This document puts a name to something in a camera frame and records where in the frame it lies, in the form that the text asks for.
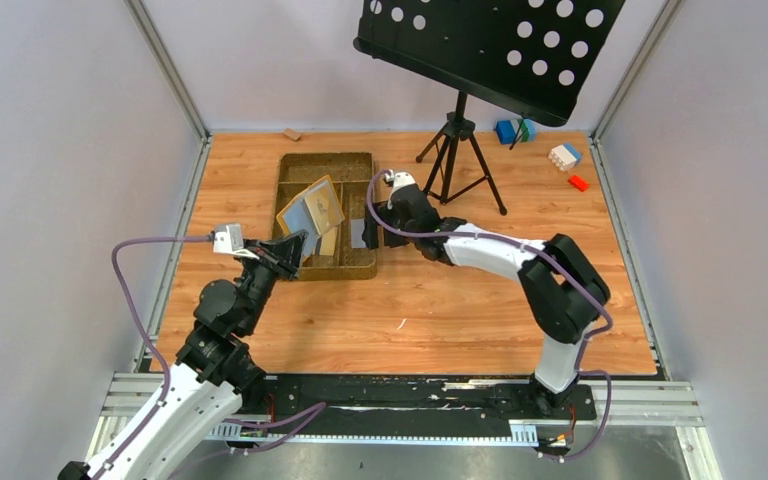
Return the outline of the yellow leather card holder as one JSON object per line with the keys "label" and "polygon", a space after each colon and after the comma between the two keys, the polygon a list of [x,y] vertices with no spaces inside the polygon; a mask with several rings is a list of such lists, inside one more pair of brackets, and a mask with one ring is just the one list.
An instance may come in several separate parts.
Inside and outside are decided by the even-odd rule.
{"label": "yellow leather card holder", "polygon": [[285,234],[306,232],[303,258],[336,255],[339,227],[345,220],[342,203],[330,175],[302,188],[276,214]]}

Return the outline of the beige illustrated card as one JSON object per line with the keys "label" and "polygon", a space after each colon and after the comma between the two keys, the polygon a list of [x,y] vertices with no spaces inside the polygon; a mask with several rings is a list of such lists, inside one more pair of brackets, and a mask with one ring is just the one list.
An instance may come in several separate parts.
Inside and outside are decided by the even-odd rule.
{"label": "beige illustrated card", "polygon": [[305,206],[318,234],[325,234],[344,220],[336,190],[330,182],[313,186],[304,197]]}

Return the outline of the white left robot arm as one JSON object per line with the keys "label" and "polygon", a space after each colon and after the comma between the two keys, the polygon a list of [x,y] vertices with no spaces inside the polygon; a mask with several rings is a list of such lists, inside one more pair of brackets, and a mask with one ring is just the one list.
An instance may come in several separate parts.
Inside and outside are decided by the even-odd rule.
{"label": "white left robot arm", "polygon": [[243,337],[253,334],[275,285],[297,277],[307,232],[273,240],[246,239],[237,224],[179,236],[209,243],[242,265],[232,280],[202,289],[194,324],[173,363],[159,361],[160,386],[126,427],[88,461],[70,461],[61,479],[169,479],[210,430],[237,412],[265,372]]}

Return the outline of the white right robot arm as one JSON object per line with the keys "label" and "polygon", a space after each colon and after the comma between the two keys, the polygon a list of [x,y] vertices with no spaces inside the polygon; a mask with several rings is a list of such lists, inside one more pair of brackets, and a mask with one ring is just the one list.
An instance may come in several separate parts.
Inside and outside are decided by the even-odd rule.
{"label": "white right robot arm", "polygon": [[377,233],[389,247],[413,245],[426,259],[468,267],[518,283],[544,334],[531,376],[531,395],[544,409],[560,407],[580,377],[594,323],[606,317],[611,293],[575,241],[557,234],[548,241],[494,233],[459,218],[442,217],[415,185],[394,188],[386,201],[366,201],[365,240]]}

